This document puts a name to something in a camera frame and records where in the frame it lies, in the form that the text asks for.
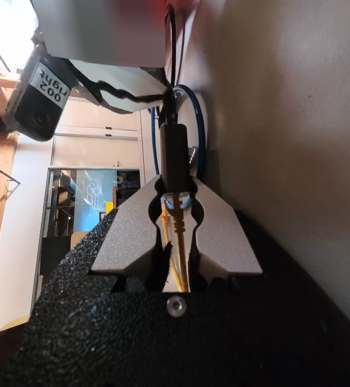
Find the black box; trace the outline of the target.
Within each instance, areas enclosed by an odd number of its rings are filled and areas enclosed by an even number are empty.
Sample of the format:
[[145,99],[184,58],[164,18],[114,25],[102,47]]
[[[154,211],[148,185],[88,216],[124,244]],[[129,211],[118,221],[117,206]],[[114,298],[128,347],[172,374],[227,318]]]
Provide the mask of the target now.
[[53,272],[71,249],[71,236],[42,238],[40,254],[40,275]]

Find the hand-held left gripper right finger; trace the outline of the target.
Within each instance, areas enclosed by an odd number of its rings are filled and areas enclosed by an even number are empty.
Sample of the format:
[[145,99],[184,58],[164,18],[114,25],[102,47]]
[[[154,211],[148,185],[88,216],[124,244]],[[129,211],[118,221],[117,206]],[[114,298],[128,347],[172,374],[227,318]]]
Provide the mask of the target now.
[[261,275],[263,270],[235,210],[202,181],[193,178],[191,215],[197,225],[189,254],[189,287],[206,291],[212,282]]

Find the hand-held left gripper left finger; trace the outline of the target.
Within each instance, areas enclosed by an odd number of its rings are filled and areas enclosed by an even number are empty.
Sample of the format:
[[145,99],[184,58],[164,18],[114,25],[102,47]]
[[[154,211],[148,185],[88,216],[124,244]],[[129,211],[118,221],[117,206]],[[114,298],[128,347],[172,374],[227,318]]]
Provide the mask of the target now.
[[163,291],[172,245],[163,246],[162,228],[156,224],[162,194],[163,181],[157,175],[118,207],[92,273],[139,278],[148,291]]

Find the black network adapter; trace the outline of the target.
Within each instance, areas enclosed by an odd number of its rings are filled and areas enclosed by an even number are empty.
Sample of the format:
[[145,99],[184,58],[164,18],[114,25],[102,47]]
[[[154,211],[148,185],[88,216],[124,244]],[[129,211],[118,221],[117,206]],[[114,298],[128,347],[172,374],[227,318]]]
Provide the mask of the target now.
[[163,193],[172,195],[190,192],[191,175],[186,126],[162,125],[159,135]]

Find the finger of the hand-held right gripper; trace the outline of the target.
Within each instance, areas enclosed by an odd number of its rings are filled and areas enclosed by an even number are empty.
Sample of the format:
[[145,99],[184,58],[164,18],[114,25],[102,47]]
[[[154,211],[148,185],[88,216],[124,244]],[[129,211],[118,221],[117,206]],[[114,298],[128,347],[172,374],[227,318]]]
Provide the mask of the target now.
[[120,114],[158,106],[164,85],[80,85],[80,95]]
[[72,65],[91,81],[104,82],[135,96],[164,94],[167,86],[161,80],[161,67],[127,67],[104,65],[70,59]]

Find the glass door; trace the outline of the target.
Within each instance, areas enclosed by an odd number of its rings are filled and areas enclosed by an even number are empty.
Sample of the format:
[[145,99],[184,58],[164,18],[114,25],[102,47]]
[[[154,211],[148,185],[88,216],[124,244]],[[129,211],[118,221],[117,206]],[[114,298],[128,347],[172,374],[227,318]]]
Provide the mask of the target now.
[[42,238],[91,231],[106,216],[106,201],[116,208],[139,190],[141,174],[138,169],[49,166],[42,187],[31,312],[51,274],[40,275]]

